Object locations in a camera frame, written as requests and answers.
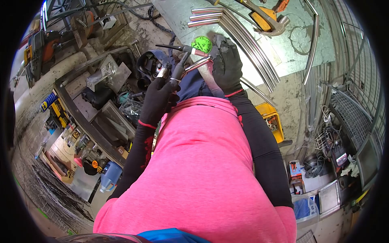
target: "green round sticker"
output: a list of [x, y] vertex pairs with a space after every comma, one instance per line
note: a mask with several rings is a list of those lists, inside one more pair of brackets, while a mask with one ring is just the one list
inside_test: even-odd
[[192, 41], [191, 46], [199, 51], [209, 53], [212, 49], [212, 42], [205, 36], [198, 36]]

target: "blue bottle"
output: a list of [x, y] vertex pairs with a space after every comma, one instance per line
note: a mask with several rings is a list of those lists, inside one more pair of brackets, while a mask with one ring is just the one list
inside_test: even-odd
[[53, 92], [51, 92], [51, 94], [40, 105], [40, 110], [45, 112], [57, 99], [58, 97]]
[[117, 180], [122, 174], [122, 168], [115, 162], [109, 161], [101, 173], [101, 189], [100, 192], [110, 191], [115, 187]]

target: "black glove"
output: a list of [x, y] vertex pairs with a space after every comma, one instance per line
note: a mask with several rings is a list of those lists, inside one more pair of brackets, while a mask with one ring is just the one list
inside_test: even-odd
[[177, 85], [172, 86], [170, 82], [165, 84], [166, 79], [156, 78], [147, 88], [139, 124], [156, 128], [158, 122], [165, 113], [169, 113], [172, 107], [180, 100], [174, 91], [180, 91]]
[[229, 97], [243, 90], [240, 84], [243, 65], [237, 46], [229, 38], [222, 40], [218, 48], [220, 55], [217, 54], [214, 59], [212, 74], [224, 95]]

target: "orange crate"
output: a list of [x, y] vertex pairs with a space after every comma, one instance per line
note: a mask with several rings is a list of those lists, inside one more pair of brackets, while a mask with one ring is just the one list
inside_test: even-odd
[[275, 137], [275, 140], [277, 141], [277, 143], [283, 142], [285, 139], [284, 133], [283, 133], [282, 127], [281, 127], [280, 116], [278, 115], [275, 108], [265, 102], [265, 103], [262, 103], [260, 105], [257, 105], [255, 107], [255, 109], [257, 109], [257, 111], [261, 114], [263, 119], [275, 116], [275, 120], [277, 122], [278, 129], [275, 131], [272, 131], [272, 133], [273, 133], [273, 136]]

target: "pink cap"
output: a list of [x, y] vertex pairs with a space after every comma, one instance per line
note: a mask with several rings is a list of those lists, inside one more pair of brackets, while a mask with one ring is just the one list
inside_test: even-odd
[[82, 167], [82, 160], [80, 158], [74, 158], [74, 162], [79, 166]]

